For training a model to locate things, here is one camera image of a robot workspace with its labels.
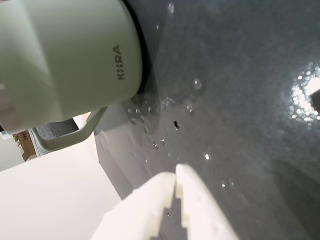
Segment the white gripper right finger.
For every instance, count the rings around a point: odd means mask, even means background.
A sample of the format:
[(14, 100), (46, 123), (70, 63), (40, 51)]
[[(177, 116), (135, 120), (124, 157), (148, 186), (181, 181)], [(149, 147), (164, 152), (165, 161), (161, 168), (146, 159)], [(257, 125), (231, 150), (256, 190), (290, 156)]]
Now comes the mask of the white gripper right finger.
[(188, 164), (175, 167), (175, 197), (181, 201), (181, 226), (188, 240), (238, 240), (216, 199)]

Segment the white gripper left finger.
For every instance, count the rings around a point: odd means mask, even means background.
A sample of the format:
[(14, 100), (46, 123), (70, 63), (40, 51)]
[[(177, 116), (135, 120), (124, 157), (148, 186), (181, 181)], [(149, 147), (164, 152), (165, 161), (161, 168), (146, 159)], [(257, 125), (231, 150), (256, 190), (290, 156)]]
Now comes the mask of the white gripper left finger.
[(92, 240), (149, 240), (159, 235), (163, 212), (172, 205), (176, 175), (161, 172), (106, 212)]

